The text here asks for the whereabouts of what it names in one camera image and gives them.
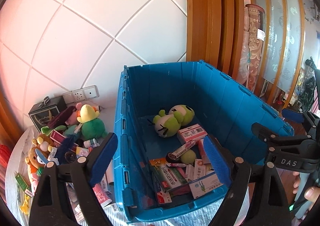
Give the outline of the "maroon haired doll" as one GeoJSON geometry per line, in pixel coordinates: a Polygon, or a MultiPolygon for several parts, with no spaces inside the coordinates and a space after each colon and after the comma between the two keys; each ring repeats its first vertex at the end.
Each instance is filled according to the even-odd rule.
{"type": "Polygon", "coordinates": [[[76,105],[68,106],[64,111],[59,113],[53,120],[48,123],[49,128],[56,128],[61,125],[71,126],[78,125],[77,117],[80,113],[82,103],[77,103],[76,105]]]}

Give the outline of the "yellow toy figure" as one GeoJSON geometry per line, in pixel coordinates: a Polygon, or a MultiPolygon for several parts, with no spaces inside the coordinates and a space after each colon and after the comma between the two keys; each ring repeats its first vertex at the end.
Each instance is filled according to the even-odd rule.
{"type": "Polygon", "coordinates": [[[24,200],[23,203],[20,205],[20,211],[24,213],[25,215],[29,215],[30,212],[30,200],[31,197],[27,194],[24,194],[24,200]]]}

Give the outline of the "pink white carton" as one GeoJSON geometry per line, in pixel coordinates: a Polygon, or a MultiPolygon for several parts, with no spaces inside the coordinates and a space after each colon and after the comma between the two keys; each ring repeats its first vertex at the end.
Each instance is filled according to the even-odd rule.
{"type": "Polygon", "coordinates": [[[195,124],[195,125],[180,129],[177,132],[177,137],[181,142],[181,144],[185,144],[190,140],[203,139],[206,135],[207,135],[207,132],[199,124],[195,124]]]}

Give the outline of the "red green toothpaste box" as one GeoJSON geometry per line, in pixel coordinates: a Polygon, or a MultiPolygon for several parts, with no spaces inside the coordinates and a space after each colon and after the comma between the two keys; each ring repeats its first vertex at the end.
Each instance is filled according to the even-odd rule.
{"type": "Polygon", "coordinates": [[[149,164],[157,202],[160,205],[172,203],[174,197],[190,192],[187,180],[177,167],[168,166],[165,158],[152,159],[149,164]]]}

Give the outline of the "brown bear plush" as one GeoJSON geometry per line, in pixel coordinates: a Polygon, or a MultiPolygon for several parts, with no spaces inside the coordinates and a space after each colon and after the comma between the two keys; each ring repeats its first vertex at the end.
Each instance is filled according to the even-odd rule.
{"type": "Polygon", "coordinates": [[[32,139],[32,148],[28,151],[25,163],[28,166],[28,177],[32,182],[32,175],[35,175],[39,169],[44,168],[51,151],[53,150],[53,141],[44,133],[37,138],[32,139]]]}

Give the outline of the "red bag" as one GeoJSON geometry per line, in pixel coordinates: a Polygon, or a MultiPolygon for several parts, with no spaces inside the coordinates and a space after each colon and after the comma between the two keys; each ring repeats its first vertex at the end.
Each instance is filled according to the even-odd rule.
{"type": "Polygon", "coordinates": [[[7,167],[9,159],[11,156],[11,150],[7,147],[7,145],[0,145],[0,164],[4,168],[7,167]]]}

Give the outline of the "pink flower tissue pack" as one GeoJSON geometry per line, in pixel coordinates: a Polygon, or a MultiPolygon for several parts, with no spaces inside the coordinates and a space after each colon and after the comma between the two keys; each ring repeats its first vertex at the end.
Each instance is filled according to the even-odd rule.
{"type": "Polygon", "coordinates": [[[99,183],[95,184],[95,186],[93,187],[93,191],[98,199],[98,202],[103,208],[112,203],[112,199],[108,197],[99,183]]]}

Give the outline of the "blue plastic storage crate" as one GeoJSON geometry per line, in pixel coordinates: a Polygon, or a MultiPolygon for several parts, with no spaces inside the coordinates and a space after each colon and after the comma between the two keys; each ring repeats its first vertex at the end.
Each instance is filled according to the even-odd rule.
{"type": "Polygon", "coordinates": [[[268,147],[254,123],[294,134],[276,110],[204,61],[125,67],[114,121],[115,197],[130,223],[185,215],[225,196],[222,165],[208,160],[206,139],[261,165],[268,147]]]}

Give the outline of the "dark gift box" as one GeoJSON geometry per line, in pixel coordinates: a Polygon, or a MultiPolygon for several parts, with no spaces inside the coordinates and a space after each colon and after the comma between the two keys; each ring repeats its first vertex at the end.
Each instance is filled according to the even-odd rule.
{"type": "Polygon", "coordinates": [[[28,115],[37,130],[41,132],[42,127],[47,126],[54,117],[66,108],[67,105],[62,96],[53,98],[46,96],[31,108],[28,115]]]}

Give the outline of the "green tall carton box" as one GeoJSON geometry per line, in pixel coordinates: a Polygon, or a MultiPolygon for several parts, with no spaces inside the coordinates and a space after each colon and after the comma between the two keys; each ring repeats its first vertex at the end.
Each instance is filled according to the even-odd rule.
{"type": "Polygon", "coordinates": [[[15,179],[16,179],[16,182],[18,183],[19,187],[21,188],[21,190],[27,196],[32,197],[33,193],[31,191],[30,185],[27,183],[25,178],[19,172],[15,172],[15,179]]]}

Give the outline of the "green frog plush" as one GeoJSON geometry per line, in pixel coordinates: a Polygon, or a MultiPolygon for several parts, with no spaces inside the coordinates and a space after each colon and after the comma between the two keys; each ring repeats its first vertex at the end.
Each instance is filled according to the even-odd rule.
{"type": "Polygon", "coordinates": [[[182,126],[187,126],[195,116],[194,110],[187,105],[175,105],[168,113],[160,110],[149,125],[153,126],[157,134],[162,138],[174,136],[182,126]]]}

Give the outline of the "dark brown jar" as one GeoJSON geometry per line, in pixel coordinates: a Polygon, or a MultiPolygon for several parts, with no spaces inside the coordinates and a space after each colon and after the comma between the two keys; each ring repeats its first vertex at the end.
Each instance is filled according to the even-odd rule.
{"type": "Polygon", "coordinates": [[[77,156],[73,151],[68,151],[65,153],[65,160],[67,164],[70,164],[77,160],[77,156]]]}

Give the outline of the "white green medicine box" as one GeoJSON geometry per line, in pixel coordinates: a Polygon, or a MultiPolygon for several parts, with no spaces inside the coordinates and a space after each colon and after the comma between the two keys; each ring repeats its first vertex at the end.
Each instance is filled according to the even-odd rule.
{"type": "Polygon", "coordinates": [[[223,184],[219,181],[217,174],[215,172],[211,172],[204,177],[191,181],[189,183],[189,188],[193,198],[197,199],[222,185],[223,184]]]}

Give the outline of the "rolled patterned carpet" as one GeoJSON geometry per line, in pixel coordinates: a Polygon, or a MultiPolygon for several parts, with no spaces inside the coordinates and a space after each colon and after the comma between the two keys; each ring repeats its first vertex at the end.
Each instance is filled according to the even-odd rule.
{"type": "Polygon", "coordinates": [[[256,4],[244,8],[244,36],[236,81],[254,91],[265,39],[265,11],[256,4]]]}

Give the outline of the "white wall socket panel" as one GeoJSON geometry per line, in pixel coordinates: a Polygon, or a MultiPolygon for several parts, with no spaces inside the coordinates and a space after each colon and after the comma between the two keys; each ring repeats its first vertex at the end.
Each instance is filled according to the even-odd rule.
{"type": "Polygon", "coordinates": [[[64,93],[62,97],[66,104],[71,104],[74,102],[98,98],[99,92],[97,86],[92,85],[64,93]]]}

